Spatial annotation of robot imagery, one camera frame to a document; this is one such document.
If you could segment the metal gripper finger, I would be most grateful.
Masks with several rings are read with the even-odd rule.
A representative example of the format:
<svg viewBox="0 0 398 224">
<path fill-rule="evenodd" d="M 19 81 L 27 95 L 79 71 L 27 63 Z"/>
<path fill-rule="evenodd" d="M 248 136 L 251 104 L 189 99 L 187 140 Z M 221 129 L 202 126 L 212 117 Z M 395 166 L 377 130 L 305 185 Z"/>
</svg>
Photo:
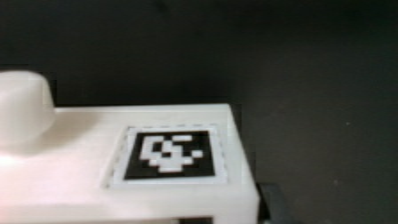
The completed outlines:
<svg viewBox="0 0 398 224">
<path fill-rule="evenodd" d="M 260 183 L 258 224 L 294 224 L 287 198 L 278 184 Z"/>
</svg>

